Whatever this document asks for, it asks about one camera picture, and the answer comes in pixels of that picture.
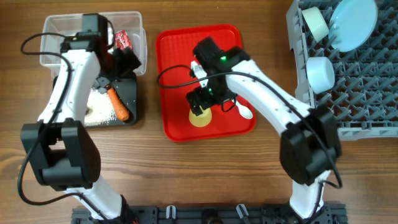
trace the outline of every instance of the yellow cup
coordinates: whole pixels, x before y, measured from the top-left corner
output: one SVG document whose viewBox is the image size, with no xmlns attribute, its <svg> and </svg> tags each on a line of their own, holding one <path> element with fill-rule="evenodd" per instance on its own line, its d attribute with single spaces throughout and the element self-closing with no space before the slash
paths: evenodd
<svg viewBox="0 0 398 224">
<path fill-rule="evenodd" d="M 189 122 L 191 122 L 192 125 L 198 128 L 202 128 L 206 126 L 207 124 L 210 123 L 211 118 L 213 117 L 211 115 L 211 110 L 210 108 L 207 108 L 203 110 L 200 107 L 201 111 L 203 112 L 201 115 L 196 116 L 195 114 L 192 113 L 192 110 L 189 110 Z"/>
</svg>

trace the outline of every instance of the light blue plate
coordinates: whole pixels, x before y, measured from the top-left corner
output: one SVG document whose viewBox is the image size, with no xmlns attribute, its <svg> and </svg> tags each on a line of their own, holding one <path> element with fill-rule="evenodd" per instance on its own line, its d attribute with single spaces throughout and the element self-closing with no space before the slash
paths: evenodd
<svg viewBox="0 0 398 224">
<path fill-rule="evenodd" d="M 334 25 L 330 28 L 329 39 L 340 52 L 353 50 L 365 43 L 377 22 L 377 6 L 374 0 L 342 0 L 331 16 Z"/>
</svg>

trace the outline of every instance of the white spoon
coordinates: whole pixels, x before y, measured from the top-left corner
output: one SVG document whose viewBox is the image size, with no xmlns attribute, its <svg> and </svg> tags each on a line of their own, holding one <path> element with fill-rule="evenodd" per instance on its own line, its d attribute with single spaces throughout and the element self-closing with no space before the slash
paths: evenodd
<svg viewBox="0 0 398 224">
<path fill-rule="evenodd" d="M 249 108 L 243 106 L 237 100 L 236 100 L 236 104 L 235 105 L 238 107 L 239 114 L 241 114 L 241 116 L 243 118 L 245 118 L 245 119 L 252 119 L 253 118 L 253 113 L 251 112 L 251 110 L 249 110 Z"/>
</svg>

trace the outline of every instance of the red tray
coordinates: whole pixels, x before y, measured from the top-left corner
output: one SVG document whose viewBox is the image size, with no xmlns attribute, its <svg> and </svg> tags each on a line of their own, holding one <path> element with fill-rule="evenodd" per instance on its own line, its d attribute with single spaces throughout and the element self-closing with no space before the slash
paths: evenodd
<svg viewBox="0 0 398 224">
<path fill-rule="evenodd" d="M 223 50 L 234 46 L 242 47 L 239 31 L 229 24 L 167 30 L 156 38 L 158 72 L 173 65 L 182 64 L 190 67 L 191 61 L 195 59 L 192 53 L 193 48 L 208 36 L 211 36 Z M 177 85 L 192 81 L 188 72 L 186 68 L 176 68 L 165 73 L 160 82 L 164 85 Z M 185 95 L 197 86 L 199 83 L 178 89 L 160 88 L 163 127 L 167 137 L 173 141 L 182 142 L 245 134 L 253 130 L 256 125 L 254 108 L 240 96 L 238 101 L 253 112 L 253 119 L 244 119 L 237 107 L 224 113 L 220 106 L 214 106 L 211 108 L 213 118 L 209 125 L 203 128 L 193 126 L 189 122 L 190 106 Z M 224 107 L 229 108 L 231 105 L 226 103 Z"/>
</svg>

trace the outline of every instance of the clear plastic container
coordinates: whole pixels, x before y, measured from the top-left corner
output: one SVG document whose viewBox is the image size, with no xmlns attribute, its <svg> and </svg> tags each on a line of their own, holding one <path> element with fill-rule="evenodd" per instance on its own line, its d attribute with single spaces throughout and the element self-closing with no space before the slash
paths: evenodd
<svg viewBox="0 0 398 224">
<path fill-rule="evenodd" d="M 147 41 L 145 30 L 142 28 L 142 16 L 139 12 L 100 12 L 109 19 L 115 32 L 125 30 L 128 34 L 134 53 L 141 61 L 141 66 L 134 70 L 137 75 L 145 74 L 147 68 Z M 82 14 L 65 14 L 48 16 L 44 22 L 43 32 L 56 32 L 64 35 L 75 35 L 81 31 Z M 40 51 L 60 52 L 62 37 L 45 35 L 42 37 Z M 40 64 L 52 71 L 52 76 L 60 71 L 60 58 L 51 55 L 41 55 Z"/>
</svg>

